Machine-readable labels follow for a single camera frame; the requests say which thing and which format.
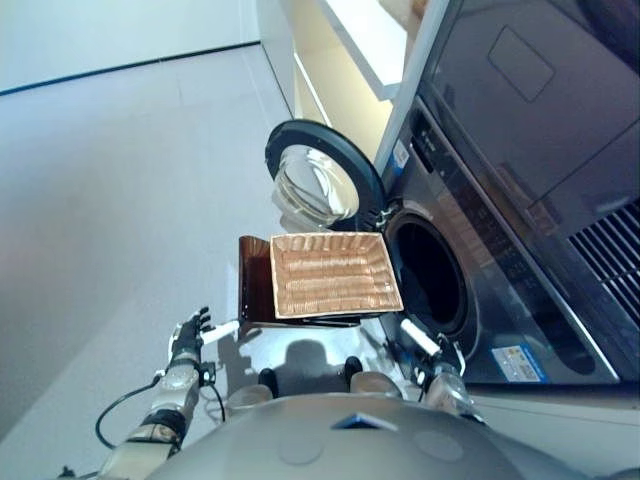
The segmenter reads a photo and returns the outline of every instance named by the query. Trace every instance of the white shelf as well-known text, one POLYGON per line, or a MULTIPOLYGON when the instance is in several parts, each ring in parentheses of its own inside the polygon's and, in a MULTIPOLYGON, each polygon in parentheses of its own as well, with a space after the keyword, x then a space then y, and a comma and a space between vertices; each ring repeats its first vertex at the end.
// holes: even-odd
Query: white shelf
POLYGON ((407 33, 377 0, 319 0, 323 13, 379 100, 402 81, 407 33))

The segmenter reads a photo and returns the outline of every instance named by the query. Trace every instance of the brown tray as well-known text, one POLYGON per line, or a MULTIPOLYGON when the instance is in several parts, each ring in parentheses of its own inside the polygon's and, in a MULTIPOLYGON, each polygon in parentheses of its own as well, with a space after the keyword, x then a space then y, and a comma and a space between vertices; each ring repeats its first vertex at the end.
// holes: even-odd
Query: brown tray
POLYGON ((280 319, 402 310, 379 233, 301 233, 271 238, 275 316, 280 319))
POLYGON ((238 320, 240 335, 263 327, 353 327, 362 316, 276 318, 269 242, 257 237, 240 237, 238 265, 238 320))

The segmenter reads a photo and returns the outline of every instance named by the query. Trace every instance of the black cable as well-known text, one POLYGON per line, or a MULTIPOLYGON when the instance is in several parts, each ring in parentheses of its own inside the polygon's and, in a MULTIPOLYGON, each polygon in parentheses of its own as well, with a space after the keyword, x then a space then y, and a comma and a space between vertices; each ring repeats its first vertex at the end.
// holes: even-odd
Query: black cable
POLYGON ((110 448, 111 450, 116 448, 116 446, 113 443, 109 442, 106 438, 104 438, 104 436, 102 435, 102 432, 100 431, 100 426, 102 424, 102 420, 104 420, 104 417, 106 417, 107 414, 111 410, 116 408, 118 405, 120 405, 125 400, 128 400, 129 398, 134 397, 134 396, 138 395, 139 393, 142 393, 142 392, 144 392, 146 390, 151 390, 160 381, 160 378, 162 378, 162 375, 156 375, 155 377, 153 377, 153 380, 151 381, 151 383, 149 385, 145 385, 144 387, 136 388, 135 390, 132 390, 129 393, 125 393, 119 399, 117 399, 115 402, 113 402, 111 405, 109 405, 107 408, 105 408, 102 411, 102 413, 98 417, 98 420, 96 420, 95 431, 96 431, 96 436, 98 437, 98 440, 100 440, 100 442, 105 447, 110 448))
POLYGON ((211 387, 211 389, 213 390, 213 393, 215 393, 216 397, 218 397, 218 403, 220 404, 220 412, 222 414, 222 421, 226 422, 227 415, 225 414, 225 411, 224 411, 224 405, 222 403, 222 397, 220 396, 220 392, 218 392, 218 389, 216 388, 213 382, 207 382, 207 386, 211 387))
POLYGON ((422 381, 422 388, 420 389, 420 396, 418 397, 418 403, 420 403, 422 401, 422 397, 424 397, 424 391, 426 390, 426 386, 427 386, 427 379, 425 378, 422 381))

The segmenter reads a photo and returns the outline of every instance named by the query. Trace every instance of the washing machine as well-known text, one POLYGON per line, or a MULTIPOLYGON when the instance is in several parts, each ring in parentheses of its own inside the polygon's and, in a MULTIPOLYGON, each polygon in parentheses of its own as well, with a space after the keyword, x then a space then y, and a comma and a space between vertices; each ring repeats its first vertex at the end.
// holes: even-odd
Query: washing machine
POLYGON ((403 318, 459 345, 469 383, 638 382, 638 6, 614 3, 449 2, 381 175, 325 125, 271 133, 287 218, 383 234, 407 378, 403 318))

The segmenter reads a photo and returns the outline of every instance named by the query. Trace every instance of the open door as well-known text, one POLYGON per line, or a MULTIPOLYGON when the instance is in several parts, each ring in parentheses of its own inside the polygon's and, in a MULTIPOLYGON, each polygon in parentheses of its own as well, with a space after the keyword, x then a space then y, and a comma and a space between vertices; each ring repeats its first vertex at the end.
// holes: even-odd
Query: open door
POLYGON ((274 201, 309 230, 371 231, 385 208, 371 162, 339 132, 310 120, 278 125, 265 149, 274 201))

